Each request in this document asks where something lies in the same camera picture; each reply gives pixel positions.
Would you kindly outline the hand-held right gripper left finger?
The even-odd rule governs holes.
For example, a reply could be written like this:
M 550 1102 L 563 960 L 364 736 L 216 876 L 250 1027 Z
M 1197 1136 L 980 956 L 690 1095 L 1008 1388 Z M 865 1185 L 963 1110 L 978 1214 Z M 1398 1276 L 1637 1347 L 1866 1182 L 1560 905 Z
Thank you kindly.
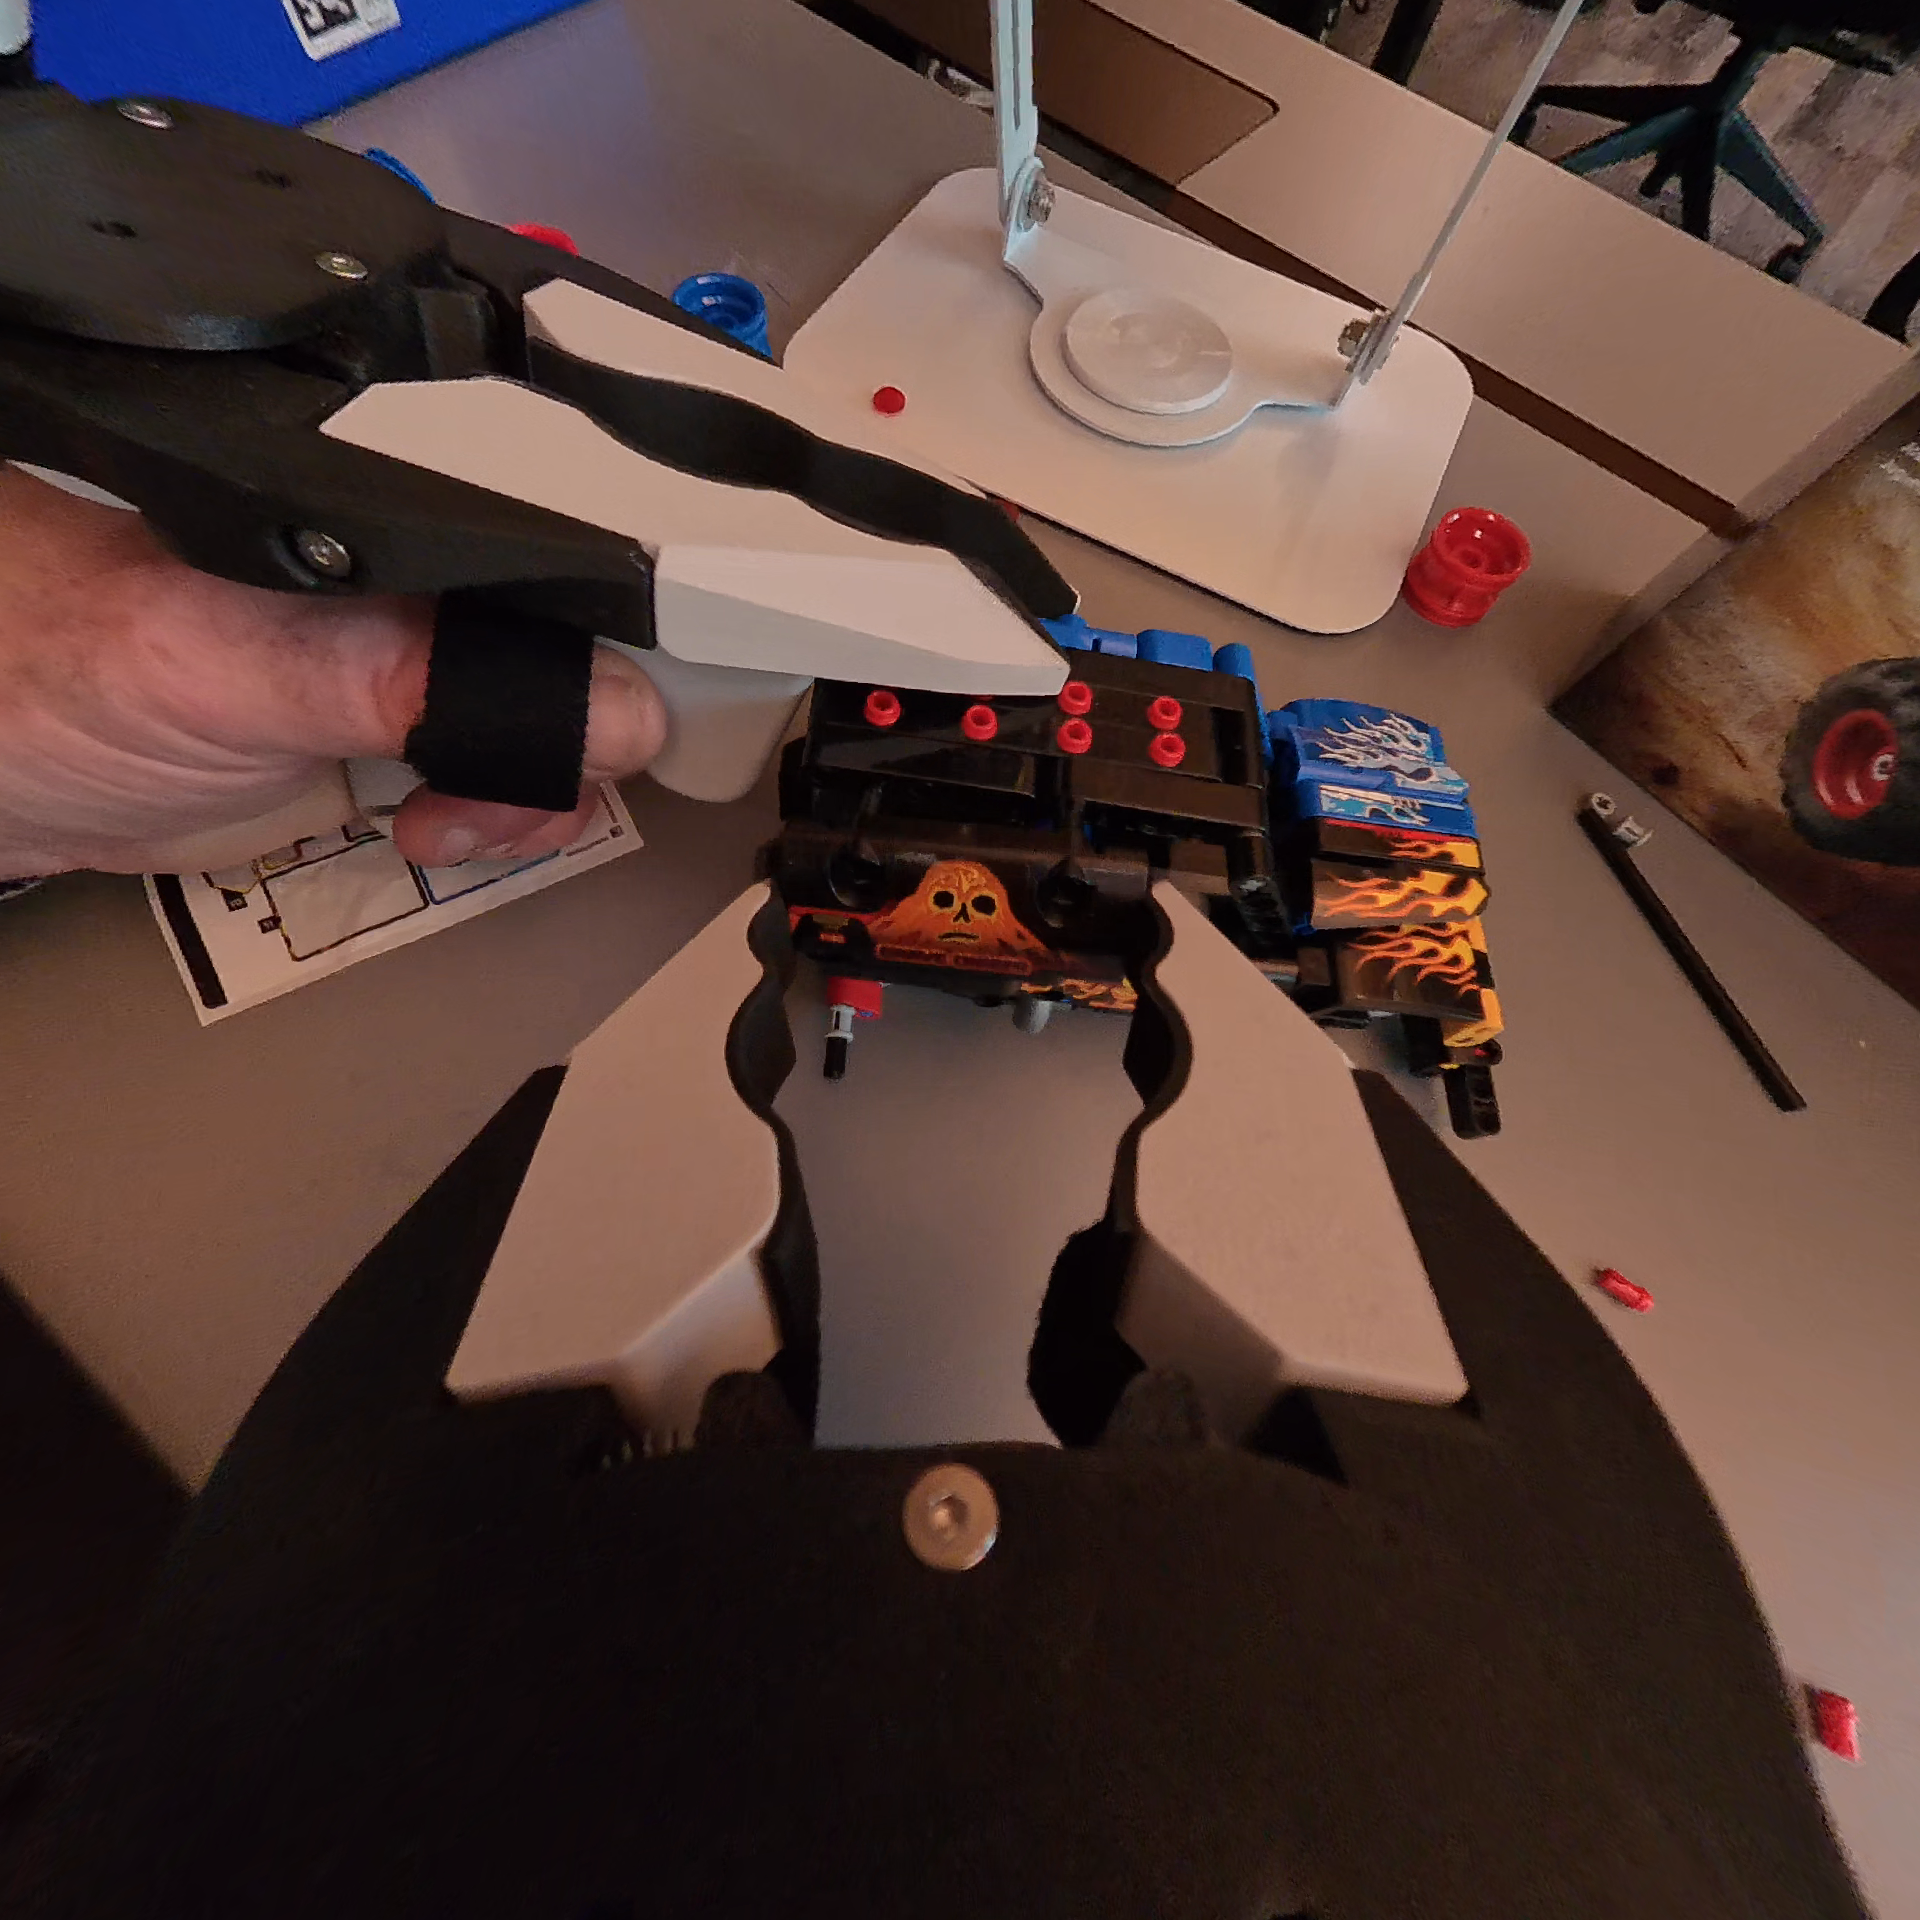
M 794 968 L 756 881 L 573 1049 L 451 1360 L 457 1399 L 598 1385 L 680 1442 L 714 1380 L 756 1374 L 814 1433 L 819 1249 L 777 1116 Z

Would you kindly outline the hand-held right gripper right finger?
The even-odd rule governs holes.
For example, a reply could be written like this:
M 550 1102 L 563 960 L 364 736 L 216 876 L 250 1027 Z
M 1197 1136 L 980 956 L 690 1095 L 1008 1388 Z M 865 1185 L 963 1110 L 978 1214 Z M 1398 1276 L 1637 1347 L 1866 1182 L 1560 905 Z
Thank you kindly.
M 1142 1110 L 1038 1322 L 1038 1411 L 1096 1442 L 1176 1374 L 1250 1442 L 1293 1388 L 1451 1408 L 1456 1347 L 1348 1059 L 1172 882 L 1150 891 L 1123 1068 Z

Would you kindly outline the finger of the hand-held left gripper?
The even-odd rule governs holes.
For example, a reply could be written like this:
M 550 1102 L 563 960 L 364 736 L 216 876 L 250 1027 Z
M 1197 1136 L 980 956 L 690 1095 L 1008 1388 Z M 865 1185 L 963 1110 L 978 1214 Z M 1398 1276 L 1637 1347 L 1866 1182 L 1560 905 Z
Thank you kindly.
M 547 396 L 504 376 L 380 382 L 325 432 L 627 537 L 653 564 L 661 655 L 817 682 L 1050 698 L 1068 660 L 1012 590 L 934 546 L 857 531 L 788 492 L 672 467 L 640 450 L 640 379 L 670 401 L 756 402 L 817 436 L 850 426 L 764 361 L 547 361 Z
M 868 447 L 850 417 L 709 324 L 548 280 L 525 295 L 525 364 L 541 391 L 658 464 L 939 546 L 1021 614 L 1073 614 L 1065 576 L 996 498 Z

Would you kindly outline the blue black brick truck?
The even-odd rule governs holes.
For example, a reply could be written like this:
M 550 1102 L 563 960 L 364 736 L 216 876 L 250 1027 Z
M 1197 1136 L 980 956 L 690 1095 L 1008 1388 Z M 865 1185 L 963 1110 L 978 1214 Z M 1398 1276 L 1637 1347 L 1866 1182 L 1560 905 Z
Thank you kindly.
M 969 857 L 1040 938 L 1132 982 L 1168 881 L 1316 1024 L 1398 1024 L 1456 1136 L 1500 1134 L 1490 890 L 1437 730 L 1345 700 L 1267 707 L 1236 642 L 1043 630 L 1068 660 L 1046 698 L 814 687 L 762 852 L 785 907 L 877 910 Z

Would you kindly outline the flame-printed brick panel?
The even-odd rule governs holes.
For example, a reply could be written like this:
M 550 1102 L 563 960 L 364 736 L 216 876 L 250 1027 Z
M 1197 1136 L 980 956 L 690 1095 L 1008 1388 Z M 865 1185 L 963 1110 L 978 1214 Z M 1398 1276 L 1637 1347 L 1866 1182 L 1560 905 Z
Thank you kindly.
M 877 1020 L 890 986 L 1021 1016 L 1136 1009 L 1120 960 L 1050 945 L 1014 910 L 1006 882 L 969 857 L 934 862 L 905 897 L 877 910 L 794 904 L 787 918 L 795 948 L 828 974 L 828 999 L 854 1017 Z

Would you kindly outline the grey desk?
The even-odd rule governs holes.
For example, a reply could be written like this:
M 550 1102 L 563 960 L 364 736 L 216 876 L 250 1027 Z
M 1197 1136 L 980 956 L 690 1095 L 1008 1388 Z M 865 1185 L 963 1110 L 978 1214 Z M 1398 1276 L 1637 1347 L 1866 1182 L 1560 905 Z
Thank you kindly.
M 443 202 L 554 224 L 670 290 L 706 267 L 804 322 L 985 119 L 797 4 L 593 4 L 316 131 Z M 1916 1011 L 1548 713 L 1697 543 L 1664 503 L 1477 401 L 1442 488 L 1531 540 L 1477 630 L 1403 608 L 1309 638 L 1040 522 L 1108 630 L 1245 642 L 1270 700 L 1434 721 L 1473 782 L 1504 1002 L 1504 1130 L 1469 1172 L 1595 1302 L 1736 1534 L 1788 1673 L 1850 1697 L 1818 1756 L 1876 1915 L 1916 1915 Z M 1609 795 L 1640 864 L 1808 1100 L 1771 1106 L 1578 827 Z M 616 1011 L 753 873 L 765 793 L 629 788 L 642 849 L 202 1027 L 140 881 L 5 907 L 5 1276 L 172 1478 L 202 1482 L 313 1312 L 534 1068 Z M 1020 1039 L 910 994 L 782 1094 L 822 1249 L 822 1435 L 1040 1438 L 1025 1345 L 1134 1111 L 1120 1024 Z M 1594 1297 L 1597 1266 L 1650 1312 Z

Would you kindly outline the person's left hand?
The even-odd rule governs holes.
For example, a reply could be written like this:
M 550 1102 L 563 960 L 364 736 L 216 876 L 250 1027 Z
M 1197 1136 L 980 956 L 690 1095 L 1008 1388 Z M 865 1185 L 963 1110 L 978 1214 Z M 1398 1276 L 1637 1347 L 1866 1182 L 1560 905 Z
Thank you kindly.
M 401 759 L 436 610 L 206 576 L 131 510 L 5 464 L 2 878 L 180 873 L 332 831 Z

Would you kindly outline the blue storage bin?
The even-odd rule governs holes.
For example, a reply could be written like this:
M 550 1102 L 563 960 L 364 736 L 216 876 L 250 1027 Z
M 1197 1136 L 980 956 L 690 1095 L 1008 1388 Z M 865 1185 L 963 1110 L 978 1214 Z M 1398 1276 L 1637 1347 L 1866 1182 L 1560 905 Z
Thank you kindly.
M 305 126 L 566 3 L 30 3 L 5 4 L 5 52 L 89 103 L 170 99 Z

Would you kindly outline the scattered small brick pieces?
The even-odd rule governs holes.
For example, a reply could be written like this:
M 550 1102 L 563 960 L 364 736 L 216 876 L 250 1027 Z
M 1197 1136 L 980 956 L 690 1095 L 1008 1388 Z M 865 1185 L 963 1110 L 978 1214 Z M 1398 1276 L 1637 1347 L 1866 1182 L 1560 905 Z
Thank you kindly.
M 1611 1266 L 1595 1270 L 1590 1282 L 1629 1312 L 1652 1310 L 1650 1292 Z M 1864 1762 L 1858 1708 L 1850 1697 L 1829 1688 L 1800 1683 L 1796 1706 L 1814 1746 L 1834 1754 L 1843 1762 Z

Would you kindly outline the white sticker sheet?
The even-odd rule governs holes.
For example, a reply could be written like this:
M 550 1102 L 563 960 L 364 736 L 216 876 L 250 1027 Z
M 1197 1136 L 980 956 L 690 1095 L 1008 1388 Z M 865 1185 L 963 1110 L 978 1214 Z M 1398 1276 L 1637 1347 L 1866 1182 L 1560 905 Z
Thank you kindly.
M 541 857 L 422 870 L 368 824 L 309 835 L 222 871 L 144 878 L 202 1024 L 217 1024 L 382 953 L 640 851 L 613 784 L 584 832 Z

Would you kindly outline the white book stand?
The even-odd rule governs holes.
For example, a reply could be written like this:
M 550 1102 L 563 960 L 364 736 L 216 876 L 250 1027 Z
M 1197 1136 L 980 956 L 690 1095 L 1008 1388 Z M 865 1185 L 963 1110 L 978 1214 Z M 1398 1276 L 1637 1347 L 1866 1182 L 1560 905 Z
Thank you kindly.
M 1386 312 L 1046 178 L 1033 8 L 992 4 L 996 175 L 939 182 L 785 350 L 978 489 L 1306 633 L 1402 594 L 1473 410 L 1409 320 L 1580 15 L 1564 4 Z

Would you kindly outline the black axle rod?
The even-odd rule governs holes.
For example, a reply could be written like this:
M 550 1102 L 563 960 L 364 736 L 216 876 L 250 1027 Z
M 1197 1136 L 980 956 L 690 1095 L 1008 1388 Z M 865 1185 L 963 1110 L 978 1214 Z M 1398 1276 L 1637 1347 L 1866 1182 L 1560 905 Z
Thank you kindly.
M 1622 890 L 1622 897 L 1635 905 L 1657 945 L 1678 968 L 1692 994 L 1716 1022 L 1722 1036 L 1736 1047 L 1736 1054 L 1761 1083 L 1771 1106 L 1780 1114 L 1804 1114 L 1808 1100 L 1800 1086 L 1776 1060 L 1761 1031 L 1748 1022 L 1738 999 L 1642 871 L 1640 849 L 1645 847 L 1649 831 L 1600 792 L 1578 806 L 1576 826 L 1585 832 L 1600 862 Z

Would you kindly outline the large red wheel hub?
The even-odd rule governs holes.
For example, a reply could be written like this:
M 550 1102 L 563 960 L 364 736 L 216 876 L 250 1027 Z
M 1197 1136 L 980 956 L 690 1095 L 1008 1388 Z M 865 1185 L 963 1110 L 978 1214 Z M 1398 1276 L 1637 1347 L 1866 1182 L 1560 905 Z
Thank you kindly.
M 1410 559 L 1402 600 L 1436 627 L 1468 630 L 1486 619 L 1530 564 L 1530 540 L 1513 520 L 1484 507 L 1451 510 Z

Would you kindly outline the monster truck set box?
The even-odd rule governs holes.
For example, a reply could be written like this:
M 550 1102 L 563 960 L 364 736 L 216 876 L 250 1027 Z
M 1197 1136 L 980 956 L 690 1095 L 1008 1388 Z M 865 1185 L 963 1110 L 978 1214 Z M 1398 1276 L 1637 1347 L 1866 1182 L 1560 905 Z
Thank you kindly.
M 1918 1003 L 1918 404 L 1552 716 Z

